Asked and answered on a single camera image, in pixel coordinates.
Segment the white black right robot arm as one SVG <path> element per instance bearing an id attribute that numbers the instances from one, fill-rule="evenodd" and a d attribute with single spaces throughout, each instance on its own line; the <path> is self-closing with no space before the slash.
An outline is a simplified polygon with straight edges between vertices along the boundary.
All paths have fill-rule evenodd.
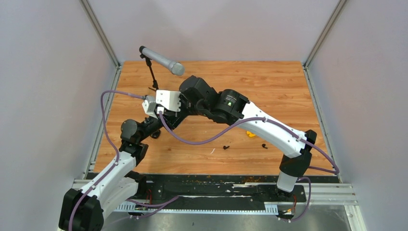
<path id="1" fill-rule="evenodd" d="M 317 139 L 313 130 L 300 131 L 278 121 L 247 97 L 232 89 L 217 92 L 204 79 L 190 76 L 179 87 L 180 98 L 190 115 L 204 116 L 216 123 L 235 125 L 261 137 L 283 152 L 275 195 L 287 201 L 294 185 L 311 162 Z"/>

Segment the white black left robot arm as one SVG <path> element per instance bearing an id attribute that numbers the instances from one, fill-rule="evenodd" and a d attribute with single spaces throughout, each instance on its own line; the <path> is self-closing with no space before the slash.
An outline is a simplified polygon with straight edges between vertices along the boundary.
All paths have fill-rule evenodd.
<path id="1" fill-rule="evenodd" d="M 116 156 L 92 181 L 80 189 L 69 189 L 63 198 L 58 226 L 64 231 L 100 231 L 104 220 L 126 199 L 147 194 L 146 177 L 133 169 L 145 157 L 142 141 L 164 126 L 175 129 L 188 112 L 165 112 L 163 118 L 133 119 L 121 125 L 121 145 Z"/>

